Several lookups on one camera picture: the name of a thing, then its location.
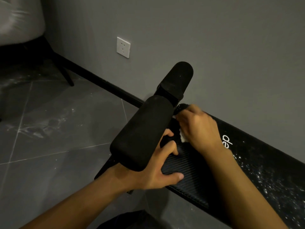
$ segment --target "white logo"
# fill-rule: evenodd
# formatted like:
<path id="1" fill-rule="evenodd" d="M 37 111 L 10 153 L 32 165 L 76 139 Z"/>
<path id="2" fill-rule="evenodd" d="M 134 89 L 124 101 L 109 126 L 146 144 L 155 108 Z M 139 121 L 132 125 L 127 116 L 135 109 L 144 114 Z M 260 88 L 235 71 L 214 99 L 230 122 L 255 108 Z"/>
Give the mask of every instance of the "white logo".
<path id="1" fill-rule="evenodd" d="M 229 144 L 233 145 L 233 144 L 230 142 L 230 139 L 229 139 L 228 136 L 223 135 L 223 136 L 222 136 L 222 139 L 224 140 L 222 143 L 223 143 L 223 145 L 224 145 L 227 149 L 229 148 Z"/>

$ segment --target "chair seat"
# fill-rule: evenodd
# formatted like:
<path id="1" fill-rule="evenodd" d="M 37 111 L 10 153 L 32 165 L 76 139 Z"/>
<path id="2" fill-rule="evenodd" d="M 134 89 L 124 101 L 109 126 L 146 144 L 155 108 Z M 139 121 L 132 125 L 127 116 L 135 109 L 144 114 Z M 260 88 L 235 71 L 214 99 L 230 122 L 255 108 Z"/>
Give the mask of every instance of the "chair seat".
<path id="1" fill-rule="evenodd" d="M 28 42 L 44 31 L 40 0 L 0 0 L 0 46 Z"/>

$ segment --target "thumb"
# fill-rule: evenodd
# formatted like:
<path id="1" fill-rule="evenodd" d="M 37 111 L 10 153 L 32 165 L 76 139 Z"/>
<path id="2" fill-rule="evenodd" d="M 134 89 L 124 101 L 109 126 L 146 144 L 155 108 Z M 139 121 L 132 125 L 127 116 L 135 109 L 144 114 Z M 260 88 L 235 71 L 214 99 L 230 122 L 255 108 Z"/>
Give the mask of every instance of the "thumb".
<path id="1" fill-rule="evenodd" d="M 169 185 L 175 185 L 179 181 L 181 181 L 184 178 L 184 175 L 182 173 L 172 173 L 170 175 L 163 175 L 161 179 L 161 185 L 162 187 L 169 186 Z"/>

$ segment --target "power outlet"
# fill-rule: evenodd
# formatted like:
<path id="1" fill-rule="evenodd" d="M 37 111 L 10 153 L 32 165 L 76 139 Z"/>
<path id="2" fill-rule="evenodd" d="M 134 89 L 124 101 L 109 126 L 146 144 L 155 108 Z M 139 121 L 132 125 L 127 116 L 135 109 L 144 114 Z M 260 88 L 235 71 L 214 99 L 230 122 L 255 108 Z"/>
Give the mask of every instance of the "power outlet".
<path id="1" fill-rule="evenodd" d="M 116 52 L 119 54 L 125 56 L 129 59 L 129 53 L 130 53 L 130 43 L 117 37 L 116 40 Z"/>

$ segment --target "forearm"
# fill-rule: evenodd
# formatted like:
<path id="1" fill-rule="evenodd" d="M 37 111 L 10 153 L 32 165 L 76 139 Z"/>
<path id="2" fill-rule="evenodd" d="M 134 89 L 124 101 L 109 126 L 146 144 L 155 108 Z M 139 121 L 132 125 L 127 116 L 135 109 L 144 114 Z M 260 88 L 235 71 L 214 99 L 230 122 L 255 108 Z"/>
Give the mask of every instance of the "forearm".
<path id="1" fill-rule="evenodd" d="M 204 155 L 222 195 L 232 226 L 245 228 L 287 227 L 245 175 L 228 149 Z"/>
<path id="2" fill-rule="evenodd" d="M 108 204 L 127 190 L 109 170 L 22 228 L 86 228 Z"/>

